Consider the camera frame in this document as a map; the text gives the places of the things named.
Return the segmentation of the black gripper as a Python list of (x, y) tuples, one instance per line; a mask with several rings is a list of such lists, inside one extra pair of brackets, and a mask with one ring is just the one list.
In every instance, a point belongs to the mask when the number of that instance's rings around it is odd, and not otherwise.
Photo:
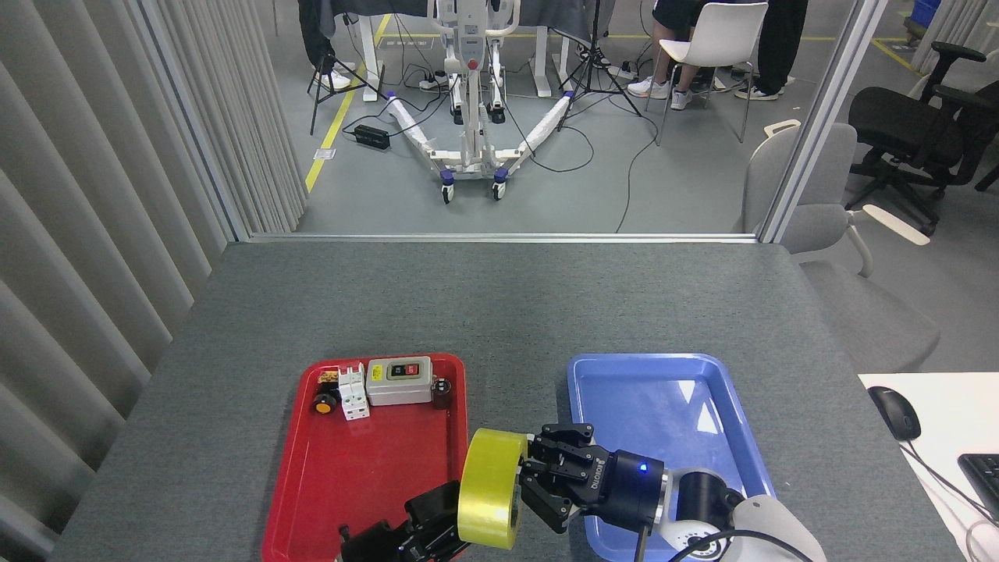
[(664, 463), (625, 450), (610, 453), (595, 443), (592, 425), (542, 425), (529, 439), (529, 459), (520, 466), (521, 499), (553, 532), (567, 532), (572, 509), (578, 508), (570, 484), (585, 486), (593, 470), (593, 498), (582, 508), (585, 515), (634, 532), (656, 523)]
[[(457, 535), (460, 481), (450, 480), (406, 502), (409, 522), (392, 528), (385, 520), (353, 535), (340, 547), (340, 561), (450, 561), (470, 544)], [(420, 539), (432, 539), (421, 546)]]

